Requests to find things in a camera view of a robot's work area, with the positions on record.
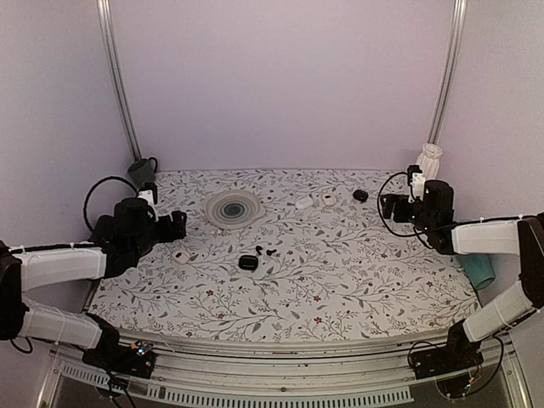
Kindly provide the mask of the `black earbud charging case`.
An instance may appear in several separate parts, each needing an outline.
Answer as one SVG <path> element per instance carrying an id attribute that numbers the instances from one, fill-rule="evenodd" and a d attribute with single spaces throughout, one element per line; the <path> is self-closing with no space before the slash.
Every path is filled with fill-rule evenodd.
<path id="1" fill-rule="evenodd" d="M 259 259 L 254 255 L 242 255 L 238 260 L 238 266 L 243 270 L 256 270 L 259 265 Z"/>

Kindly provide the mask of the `white case near left arm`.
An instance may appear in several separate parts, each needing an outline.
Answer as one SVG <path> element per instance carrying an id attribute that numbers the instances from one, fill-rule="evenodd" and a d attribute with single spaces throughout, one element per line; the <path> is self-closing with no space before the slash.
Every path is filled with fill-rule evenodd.
<path id="1" fill-rule="evenodd" d="M 177 251 L 173 254 L 173 261 L 179 265 L 187 264 L 190 261 L 190 255 L 183 251 Z"/>

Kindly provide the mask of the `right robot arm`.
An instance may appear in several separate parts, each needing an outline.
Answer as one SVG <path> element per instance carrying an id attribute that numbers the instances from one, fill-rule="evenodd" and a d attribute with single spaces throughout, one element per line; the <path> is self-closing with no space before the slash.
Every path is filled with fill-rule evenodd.
<path id="1" fill-rule="evenodd" d="M 482 340 L 542 309 L 543 216 L 457 222 L 449 184 L 415 173 L 408 187 L 406 195 L 378 192 L 377 210 L 383 222 L 412 224 L 413 236 L 425 236 L 428 246 L 442 255 L 503 254 L 519 260 L 518 279 L 508 289 L 449 329 L 439 363 L 456 371 L 471 359 Z"/>

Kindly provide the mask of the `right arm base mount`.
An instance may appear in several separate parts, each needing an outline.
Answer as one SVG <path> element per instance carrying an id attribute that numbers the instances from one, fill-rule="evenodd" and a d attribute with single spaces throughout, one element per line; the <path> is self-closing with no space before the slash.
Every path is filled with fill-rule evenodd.
<path id="1" fill-rule="evenodd" d="M 465 398 L 479 377 L 484 358 L 479 348 L 451 352 L 427 341 L 414 343 L 407 363 L 417 380 L 436 378 L 437 389 L 450 400 Z"/>

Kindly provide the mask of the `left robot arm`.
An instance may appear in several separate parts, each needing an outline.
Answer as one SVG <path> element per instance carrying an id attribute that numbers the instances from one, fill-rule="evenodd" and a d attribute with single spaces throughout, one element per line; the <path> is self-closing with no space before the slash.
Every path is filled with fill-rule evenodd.
<path id="1" fill-rule="evenodd" d="M 25 300 L 42 286 L 68 281 L 112 279 L 135 268 L 159 243 L 186 236 L 187 215 L 156 215 L 142 198 L 117 203 L 100 217 L 89 241 L 53 246 L 1 246 L 1 339 L 41 339 L 86 349 L 109 369 L 126 362 L 118 330 L 93 314 L 74 314 Z"/>

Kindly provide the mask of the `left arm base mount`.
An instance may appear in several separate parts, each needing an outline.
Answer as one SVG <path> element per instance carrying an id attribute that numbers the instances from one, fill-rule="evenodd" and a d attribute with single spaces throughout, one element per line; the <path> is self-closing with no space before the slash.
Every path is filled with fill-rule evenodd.
<path id="1" fill-rule="evenodd" d="M 156 365 L 156 353 L 146 343 L 129 346 L 117 344 L 113 348 L 88 349 L 82 362 L 105 372 L 150 379 Z"/>

